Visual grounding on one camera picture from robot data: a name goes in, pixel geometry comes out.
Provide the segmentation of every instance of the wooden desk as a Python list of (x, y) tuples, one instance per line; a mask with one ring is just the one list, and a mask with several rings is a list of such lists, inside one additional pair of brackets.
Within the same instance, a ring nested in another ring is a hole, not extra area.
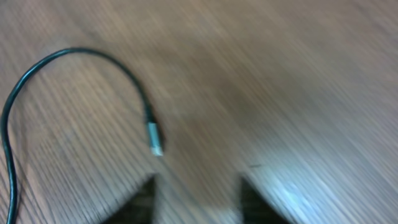
[(397, 223), (397, 11), (372, 0), (2, 0), (0, 105), (42, 57), (94, 47), (136, 72), (167, 138), (155, 158), (139, 98), (112, 65), (51, 63), (11, 112), (19, 223), (98, 223), (155, 172), (159, 223), (237, 223), (241, 173), (302, 223)]

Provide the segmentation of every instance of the wood grain surface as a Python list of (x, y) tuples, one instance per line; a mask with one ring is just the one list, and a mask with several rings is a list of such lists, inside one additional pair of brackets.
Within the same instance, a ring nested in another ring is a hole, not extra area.
[[(100, 58), (46, 66), (9, 131), (18, 223), (99, 223), (159, 173), (157, 223), (239, 223), (247, 176), (299, 223), (398, 223), (398, 2), (0, 0), (0, 105), (56, 50), (122, 60), (159, 114)], [(0, 219), (8, 179), (0, 154)]]

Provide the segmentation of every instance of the cable connector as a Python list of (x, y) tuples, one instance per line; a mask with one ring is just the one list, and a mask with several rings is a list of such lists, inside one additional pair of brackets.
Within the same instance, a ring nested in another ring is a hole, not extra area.
[(157, 123), (151, 121), (147, 122), (147, 129), (149, 134), (149, 144), (153, 155), (163, 156), (162, 143)]

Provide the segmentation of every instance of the black cable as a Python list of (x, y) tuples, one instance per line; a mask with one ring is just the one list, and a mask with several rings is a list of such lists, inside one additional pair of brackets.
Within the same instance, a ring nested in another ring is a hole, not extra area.
[(16, 99), (18, 93), (20, 92), (20, 90), (22, 89), (22, 87), (25, 85), (25, 83), (28, 81), (30, 77), (35, 75), (41, 68), (43, 68), (46, 64), (50, 63), (52, 60), (71, 53), (92, 54), (105, 58), (106, 60), (110, 61), (111, 63), (119, 67), (131, 79), (133, 84), (136, 86), (138, 93), (141, 96), (142, 103), (144, 105), (144, 116), (146, 119), (145, 122), (147, 125), (152, 152), (156, 156), (162, 155), (161, 142), (159, 139), (159, 130), (157, 127), (157, 122), (155, 120), (152, 107), (149, 103), (149, 99), (145, 94), (144, 88), (142, 87), (139, 80), (133, 75), (133, 73), (125, 65), (123, 65), (121, 62), (119, 62), (118, 60), (116, 60), (115, 58), (106, 53), (83, 47), (74, 47), (54, 52), (46, 56), (45, 58), (34, 64), (33, 66), (31, 66), (31, 68), (25, 72), (25, 74), (21, 77), (21, 79), (12, 89), (2, 111), (0, 131), (1, 131), (2, 145), (7, 160), (7, 169), (8, 169), (9, 183), (10, 183), (10, 204), (8, 210), (7, 224), (14, 224), (16, 222), (17, 203), (18, 203), (17, 174), (15, 170), (14, 159), (12, 158), (12, 150), (7, 130), (8, 117), (11, 110), (11, 106), (14, 100)]

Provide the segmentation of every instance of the wooden table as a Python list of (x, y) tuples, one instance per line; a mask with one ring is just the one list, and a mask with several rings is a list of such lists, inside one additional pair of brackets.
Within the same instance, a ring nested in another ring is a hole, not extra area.
[(153, 173), (159, 223), (239, 223), (240, 175), (299, 223), (397, 223), (397, 11), (393, 0), (0, 1), (1, 105), (42, 57), (94, 47), (135, 71), (167, 138), (154, 157), (119, 70), (58, 59), (11, 111), (18, 223), (98, 223)]

